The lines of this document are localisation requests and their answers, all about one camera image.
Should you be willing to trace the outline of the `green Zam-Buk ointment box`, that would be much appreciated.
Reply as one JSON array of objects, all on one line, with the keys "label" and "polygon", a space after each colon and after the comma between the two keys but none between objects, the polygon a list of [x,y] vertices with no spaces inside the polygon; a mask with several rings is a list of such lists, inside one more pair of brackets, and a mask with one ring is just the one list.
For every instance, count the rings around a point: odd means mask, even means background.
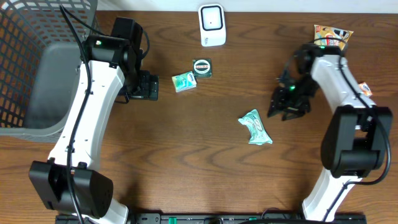
[{"label": "green Zam-Buk ointment box", "polygon": [[210,78],[212,76],[212,64],[210,58],[193,60],[193,75],[196,78]]}]

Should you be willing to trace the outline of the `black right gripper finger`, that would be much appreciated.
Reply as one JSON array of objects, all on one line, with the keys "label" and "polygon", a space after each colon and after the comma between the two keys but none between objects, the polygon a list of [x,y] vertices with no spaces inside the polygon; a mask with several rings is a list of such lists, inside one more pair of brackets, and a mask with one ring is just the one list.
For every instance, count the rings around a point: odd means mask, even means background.
[{"label": "black right gripper finger", "polygon": [[305,115],[305,113],[305,111],[284,111],[282,115],[282,121],[301,118]]},{"label": "black right gripper finger", "polygon": [[277,114],[279,114],[281,112],[282,111],[280,109],[280,105],[271,104],[270,107],[269,107],[269,110],[267,112],[267,117],[270,118],[270,117],[275,116],[275,115],[277,115]]}]

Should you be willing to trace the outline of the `cream snack bag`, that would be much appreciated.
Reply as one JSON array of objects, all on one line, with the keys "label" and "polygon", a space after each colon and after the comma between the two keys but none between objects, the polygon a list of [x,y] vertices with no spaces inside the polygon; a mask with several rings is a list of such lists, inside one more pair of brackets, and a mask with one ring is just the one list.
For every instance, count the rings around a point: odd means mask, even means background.
[{"label": "cream snack bag", "polygon": [[353,31],[330,26],[314,25],[315,44],[319,46],[334,45],[344,50],[347,41],[353,35]]}]

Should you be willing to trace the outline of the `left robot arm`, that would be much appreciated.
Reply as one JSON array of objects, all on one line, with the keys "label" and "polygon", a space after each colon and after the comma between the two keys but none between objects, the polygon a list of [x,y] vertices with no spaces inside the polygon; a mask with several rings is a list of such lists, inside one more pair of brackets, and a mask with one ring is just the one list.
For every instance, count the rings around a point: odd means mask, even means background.
[{"label": "left robot arm", "polygon": [[159,78],[141,68],[147,33],[119,17],[110,35],[95,33],[79,44],[79,84],[66,124],[45,162],[34,161],[29,179],[49,210],[75,223],[126,223],[129,209],[113,197],[113,181],[100,174],[101,145],[118,96],[157,100]]}]

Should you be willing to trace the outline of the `teal white tissue packet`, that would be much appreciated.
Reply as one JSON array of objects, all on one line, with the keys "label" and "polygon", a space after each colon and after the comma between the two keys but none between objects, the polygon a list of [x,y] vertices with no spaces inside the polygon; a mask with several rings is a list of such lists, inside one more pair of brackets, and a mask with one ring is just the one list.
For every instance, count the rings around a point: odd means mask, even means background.
[{"label": "teal white tissue packet", "polygon": [[238,121],[242,125],[245,125],[250,132],[249,144],[263,145],[273,143],[273,140],[263,126],[257,109],[248,112],[242,118],[239,118]]}]

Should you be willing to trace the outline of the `orange snack packet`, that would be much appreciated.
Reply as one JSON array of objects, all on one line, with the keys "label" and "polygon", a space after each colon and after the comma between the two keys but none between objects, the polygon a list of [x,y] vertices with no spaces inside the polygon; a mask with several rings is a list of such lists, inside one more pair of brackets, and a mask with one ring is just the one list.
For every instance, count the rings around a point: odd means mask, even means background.
[{"label": "orange snack packet", "polygon": [[373,93],[370,89],[370,87],[368,86],[368,84],[366,82],[362,82],[359,85],[359,88],[361,89],[361,91],[366,95],[366,96],[372,96]]}]

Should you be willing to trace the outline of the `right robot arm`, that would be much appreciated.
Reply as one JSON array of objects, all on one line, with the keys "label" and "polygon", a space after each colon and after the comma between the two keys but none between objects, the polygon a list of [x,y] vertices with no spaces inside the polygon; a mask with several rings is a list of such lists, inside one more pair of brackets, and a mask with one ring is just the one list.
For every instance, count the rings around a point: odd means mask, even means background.
[{"label": "right robot arm", "polygon": [[376,185],[386,178],[393,115],[363,93],[338,46],[303,44],[291,60],[300,78],[290,76],[286,63],[267,115],[281,114],[284,121],[301,118],[310,112],[316,91],[323,92],[333,116],[320,149],[323,169],[302,202],[302,213],[311,222],[328,223],[355,185]]}]

